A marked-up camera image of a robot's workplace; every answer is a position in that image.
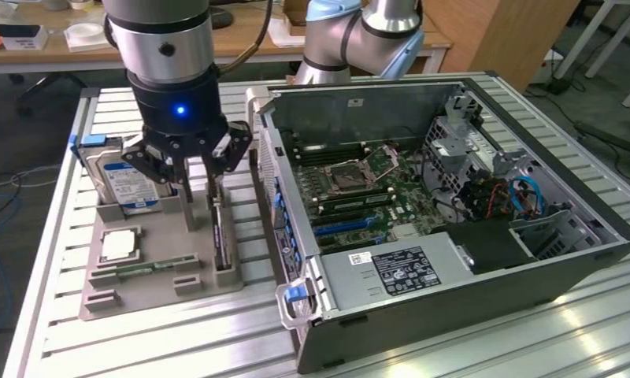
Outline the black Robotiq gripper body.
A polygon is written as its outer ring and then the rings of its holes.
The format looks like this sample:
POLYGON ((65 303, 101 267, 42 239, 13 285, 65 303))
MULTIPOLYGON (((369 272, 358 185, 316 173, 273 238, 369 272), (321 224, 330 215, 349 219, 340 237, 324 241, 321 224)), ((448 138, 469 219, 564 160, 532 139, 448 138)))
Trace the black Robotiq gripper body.
POLYGON ((126 74, 144 122, 142 140, 172 157, 209 157, 228 132, 218 73, 212 65, 180 83, 152 83, 126 74))

